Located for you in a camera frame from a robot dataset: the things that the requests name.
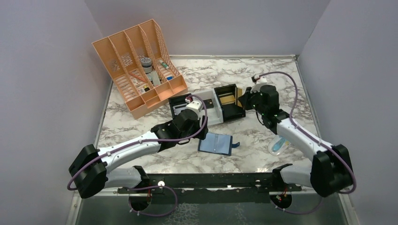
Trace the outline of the left black plastic bin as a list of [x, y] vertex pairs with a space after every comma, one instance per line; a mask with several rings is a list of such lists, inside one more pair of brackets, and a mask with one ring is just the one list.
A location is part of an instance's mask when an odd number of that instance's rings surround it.
[[173, 119], [188, 105], [185, 100], [190, 95], [191, 93], [187, 93], [180, 96], [170, 97], [168, 99], [170, 112]]

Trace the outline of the black credit card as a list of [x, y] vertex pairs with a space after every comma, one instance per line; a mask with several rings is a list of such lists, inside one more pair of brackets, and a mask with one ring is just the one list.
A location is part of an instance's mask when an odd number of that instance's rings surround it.
[[205, 106], [206, 106], [207, 109], [214, 108], [214, 104], [213, 104], [212, 99], [206, 99], [206, 100], [204, 100], [204, 103], [205, 103]]

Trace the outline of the right black plastic bin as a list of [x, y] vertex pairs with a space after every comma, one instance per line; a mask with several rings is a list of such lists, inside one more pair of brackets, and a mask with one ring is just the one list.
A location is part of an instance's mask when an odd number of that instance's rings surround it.
[[[226, 86], [221, 86], [214, 88], [218, 101], [220, 103], [219, 96], [223, 95], [234, 95], [236, 97], [236, 88], [235, 84], [230, 84]], [[223, 115], [223, 122], [229, 122], [232, 120], [237, 120], [244, 118], [246, 116], [245, 110], [235, 104], [228, 104], [228, 105], [221, 105], [222, 115]]]

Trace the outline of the orange pencil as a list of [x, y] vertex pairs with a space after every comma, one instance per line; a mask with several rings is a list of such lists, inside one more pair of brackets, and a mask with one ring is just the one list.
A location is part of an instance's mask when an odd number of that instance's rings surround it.
[[138, 80], [141, 80], [142, 82], [145, 82], [145, 83], [148, 82], [147, 77], [145, 75], [141, 75], [139, 72], [137, 72], [137, 73], [129, 72], [129, 75]]

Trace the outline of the black plastic bin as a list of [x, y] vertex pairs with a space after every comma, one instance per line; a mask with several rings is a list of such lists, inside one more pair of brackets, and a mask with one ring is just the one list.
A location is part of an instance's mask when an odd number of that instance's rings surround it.
[[[234, 95], [236, 97], [236, 88], [235, 84], [230, 84], [226, 86], [221, 86], [214, 88], [218, 101], [220, 103], [219, 96], [223, 95]], [[222, 115], [223, 115], [223, 122], [229, 122], [232, 120], [237, 120], [244, 118], [246, 116], [245, 110], [235, 104], [228, 104], [228, 105], [221, 105]]]
[[180, 96], [170, 97], [168, 99], [170, 112], [173, 119], [188, 105], [185, 100], [190, 95], [191, 93], [187, 93]]

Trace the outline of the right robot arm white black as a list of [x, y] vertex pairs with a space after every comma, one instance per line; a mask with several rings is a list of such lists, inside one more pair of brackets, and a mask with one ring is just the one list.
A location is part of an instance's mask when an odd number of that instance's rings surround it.
[[298, 184], [327, 197], [356, 185], [348, 149], [341, 144], [324, 142], [302, 128], [290, 114], [280, 109], [275, 86], [248, 87], [238, 101], [245, 110], [254, 110], [267, 129], [293, 144], [312, 163], [310, 168], [285, 164], [274, 169], [273, 186], [283, 188], [287, 184]]

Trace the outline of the grey round tape roll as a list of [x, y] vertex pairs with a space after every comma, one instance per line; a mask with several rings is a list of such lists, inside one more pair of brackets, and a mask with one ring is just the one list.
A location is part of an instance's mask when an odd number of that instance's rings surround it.
[[141, 66], [146, 74], [149, 74], [153, 71], [153, 61], [151, 58], [143, 57], [140, 59]]

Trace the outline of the orange plastic file organizer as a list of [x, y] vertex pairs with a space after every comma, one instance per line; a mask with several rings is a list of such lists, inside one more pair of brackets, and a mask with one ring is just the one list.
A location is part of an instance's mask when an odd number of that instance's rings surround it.
[[[97, 40], [92, 46], [135, 119], [165, 105], [169, 98], [187, 93], [183, 75], [172, 63], [162, 30], [154, 19]], [[149, 74], [141, 66], [143, 57], [153, 61]], [[169, 69], [159, 60], [167, 63]], [[145, 75], [148, 82], [130, 76], [129, 72]], [[166, 79], [169, 76], [173, 76], [170, 81]]]

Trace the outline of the blue leather card holder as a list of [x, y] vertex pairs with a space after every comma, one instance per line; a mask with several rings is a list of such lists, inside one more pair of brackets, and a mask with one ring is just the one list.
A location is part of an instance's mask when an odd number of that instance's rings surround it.
[[234, 143], [231, 135], [207, 133], [206, 138], [199, 141], [198, 151], [231, 156], [232, 149], [239, 146], [240, 142]]

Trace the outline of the white plastic bin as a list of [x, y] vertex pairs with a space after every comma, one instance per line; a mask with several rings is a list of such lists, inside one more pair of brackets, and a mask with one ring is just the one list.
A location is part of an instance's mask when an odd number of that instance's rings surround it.
[[218, 101], [216, 92], [214, 89], [206, 89], [202, 91], [196, 91], [193, 95], [199, 96], [203, 101], [211, 100], [210, 103], [206, 103], [208, 122], [207, 126], [217, 125], [223, 123], [223, 115], [221, 104]]

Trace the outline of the gold credit card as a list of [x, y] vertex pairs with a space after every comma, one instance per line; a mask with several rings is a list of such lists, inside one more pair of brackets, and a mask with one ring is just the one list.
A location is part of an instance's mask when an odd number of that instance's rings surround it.
[[235, 104], [235, 96], [234, 95], [223, 95], [219, 96], [221, 105]]

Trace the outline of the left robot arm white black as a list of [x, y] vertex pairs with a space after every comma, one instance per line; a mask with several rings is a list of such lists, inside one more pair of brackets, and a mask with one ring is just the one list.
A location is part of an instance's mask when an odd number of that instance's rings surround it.
[[191, 109], [182, 110], [174, 119], [158, 124], [141, 136], [116, 146], [97, 149], [84, 146], [69, 166], [71, 180], [67, 189], [81, 198], [96, 195], [110, 183], [110, 173], [136, 158], [182, 145], [190, 139], [205, 139], [208, 116]]

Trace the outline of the clear blue plastic case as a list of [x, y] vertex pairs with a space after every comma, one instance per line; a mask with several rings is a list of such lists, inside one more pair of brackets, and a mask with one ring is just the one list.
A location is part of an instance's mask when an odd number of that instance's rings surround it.
[[274, 156], [279, 156], [290, 146], [290, 144], [291, 143], [286, 138], [276, 135], [268, 144], [268, 151]]

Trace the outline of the green white marker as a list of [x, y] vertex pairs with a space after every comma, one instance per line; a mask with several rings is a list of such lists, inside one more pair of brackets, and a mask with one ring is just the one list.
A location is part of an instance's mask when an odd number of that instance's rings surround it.
[[168, 64], [167, 63], [165, 63], [164, 61], [162, 61], [162, 60], [159, 60], [159, 63], [166, 69], [166, 70], [168, 70], [169, 69], [169, 66], [168, 66]]

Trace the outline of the black metal base rail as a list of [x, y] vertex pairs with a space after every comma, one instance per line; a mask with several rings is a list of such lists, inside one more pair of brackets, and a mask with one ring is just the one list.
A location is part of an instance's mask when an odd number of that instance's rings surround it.
[[118, 194], [127, 194], [134, 203], [148, 201], [152, 204], [182, 203], [269, 203], [270, 195], [287, 191], [300, 192], [301, 187], [285, 185], [275, 187], [270, 172], [261, 173], [149, 173], [143, 190], [123, 187]]

